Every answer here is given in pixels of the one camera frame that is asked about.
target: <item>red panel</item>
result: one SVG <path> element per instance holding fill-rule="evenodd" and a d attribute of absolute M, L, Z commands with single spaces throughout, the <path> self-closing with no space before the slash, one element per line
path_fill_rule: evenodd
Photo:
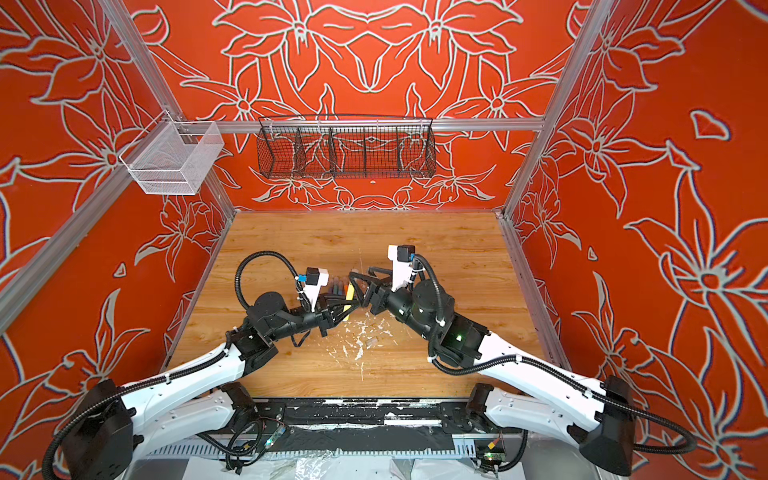
<path fill-rule="evenodd" d="M 206 187 L 125 191 L 2 336 L 0 468 L 31 478 L 90 388 L 158 372 L 224 224 Z"/>
<path fill-rule="evenodd" d="M 0 8 L 0 290 L 160 112 L 97 2 Z"/>
<path fill-rule="evenodd" d="M 543 115 L 584 21 L 582 5 L 589 5 L 573 0 L 126 4 L 188 118 L 247 121 L 279 114 Z M 530 138 L 513 134 L 507 141 L 503 134 L 472 147 L 466 136 L 439 139 L 445 144 L 443 168 L 426 188 L 426 180 L 376 180 L 373 186 L 357 180 L 306 185 L 265 180 L 251 170 L 258 170 L 255 139 L 245 134 L 228 140 L 233 155 L 219 162 L 217 173 L 244 210 L 379 208 L 370 197 L 384 199 L 383 208 L 489 209 L 503 204 L 505 185 L 519 165 L 519 157 L 508 154 Z M 449 155 L 451 150 L 471 153 Z M 438 200 L 430 191 L 434 184 L 467 181 L 473 186 Z M 284 188 L 308 192 L 292 199 L 275 194 Z"/>
<path fill-rule="evenodd" d="M 768 469 L 758 2 L 620 2 L 515 215 L 575 371 L 695 432 L 633 478 Z M 638 442 L 675 442 L 642 425 Z"/>

